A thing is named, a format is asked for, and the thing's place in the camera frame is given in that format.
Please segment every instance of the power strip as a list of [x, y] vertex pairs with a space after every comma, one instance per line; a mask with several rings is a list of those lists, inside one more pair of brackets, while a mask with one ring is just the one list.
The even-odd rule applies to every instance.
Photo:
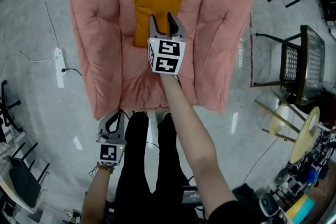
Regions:
[[56, 79], [57, 79], [57, 85], [59, 88], [64, 88], [64, 80], [63, 76], [67, 73], [62, 72], [62, 69], [65, 68], [65, 61], [62, 49], [56, 48], [54, 52], [55, 56], [55, 65], [56, 65]]

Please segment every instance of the armchair armrest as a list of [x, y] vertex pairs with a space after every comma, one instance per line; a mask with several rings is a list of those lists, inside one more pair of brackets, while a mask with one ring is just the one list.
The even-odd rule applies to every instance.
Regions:
[[118, 108], [121, 96], [119, 0], [70, 0], [80, 69], [95, 119]]
[[198, 104], [221, 111], [253, 0], [203, 0], [194, 46]]

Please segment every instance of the wooden stool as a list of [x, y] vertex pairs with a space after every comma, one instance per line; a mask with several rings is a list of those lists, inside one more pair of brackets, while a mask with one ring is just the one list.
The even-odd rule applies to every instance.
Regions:
[[[271, 119], [269, 130], [266, 130], [266, 129], [262, 129], [262, 130], [268, 134], [275, 135], [281, 139], [294, 143], [294, 147], [293, 147], [293, 150], [290, 156], [290, 163], [293, 164], [303, 157], [305, 152], [309, 149], [309, 147], [314, 142], [314, 135], [317, 130], [317, 125], [320, 119], [320, 109], [318, 106], [315, 106], [309, 113], [307, 119], [305, 119], [285, 99], [277, 95], [275, 92], [273, 92], [273, 94], [279, 100], [281, 100], [281, 105], [279, 106], [276, 112], [268, 108], [264, 104], [260, 103], [258, 100], [255, 100], [254, 102], [260, 107], [262, 107], [263, 109], [265, 109], [268, 113], [272, 114], [273, 116]], [[292, 123], [290, 123], [289, 121], [284, 119], [283, 116], [281, 116], [286, 113], [286, 109], [292, 110], [300, 119], [304, 121], [304, 124], [301, 129], [296, 128]], [[287, 137], [285, 135], [279, 134], [279, 132], [284, 127], [284, 125], [287, 125], [292, 130], [294, 130], [295, 132], [299, 134], [296, 140], [290, 137]]]

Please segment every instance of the wrist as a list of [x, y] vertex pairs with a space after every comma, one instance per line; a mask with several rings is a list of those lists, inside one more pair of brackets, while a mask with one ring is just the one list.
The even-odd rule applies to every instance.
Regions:
[[114, 166], [98, 165], [98, 171], [111, 175], [113, 174]]

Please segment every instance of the blue object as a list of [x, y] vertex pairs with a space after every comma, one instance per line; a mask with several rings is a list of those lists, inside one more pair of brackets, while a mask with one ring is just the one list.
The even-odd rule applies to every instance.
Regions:
[[319, 178], [319, 173], [315, 170], [314, 167], [310, 167], [309, 172], [306, 174], [306, 183], [314, 184]]
[[315, 202], [309, 197], [307, 197], [307, 199], [303, 202], [303, 205], [301, 206], [300, 210], [297, 212], [295, 217], [293, 217], [292, 219], [293, 224], [301, 223], [309, 214], [314, 205]]

